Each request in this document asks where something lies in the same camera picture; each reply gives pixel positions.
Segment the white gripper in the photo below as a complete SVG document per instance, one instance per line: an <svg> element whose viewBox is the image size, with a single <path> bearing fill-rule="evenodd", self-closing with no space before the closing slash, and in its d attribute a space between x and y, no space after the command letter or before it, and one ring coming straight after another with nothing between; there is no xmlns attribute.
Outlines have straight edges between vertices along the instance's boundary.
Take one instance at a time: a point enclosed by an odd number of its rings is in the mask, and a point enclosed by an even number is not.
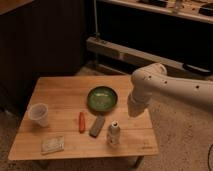
<svg viewBox="0 0 213 171"><path fill-rule="evenodd" d="M132 95L129 95L127 100L127 106L128 106L128 115L130 117L138 117L144 112L148 104L143 102L137 102L132 97Z"/></svg>

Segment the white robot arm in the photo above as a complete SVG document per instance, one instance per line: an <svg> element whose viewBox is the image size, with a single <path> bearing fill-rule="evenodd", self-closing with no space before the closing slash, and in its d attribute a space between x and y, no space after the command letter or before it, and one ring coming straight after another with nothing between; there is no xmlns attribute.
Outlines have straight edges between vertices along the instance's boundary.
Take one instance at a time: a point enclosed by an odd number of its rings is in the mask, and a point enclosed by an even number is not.
<svg viewBox="0 0 213 171"><path fill-rule="evenodd" d="M213 112L213 81L171 77L167 75L164 65L153 63L135 70L131 82L133 89L127 100L130 117L144 112L153 93L161 93Z"/></svg>

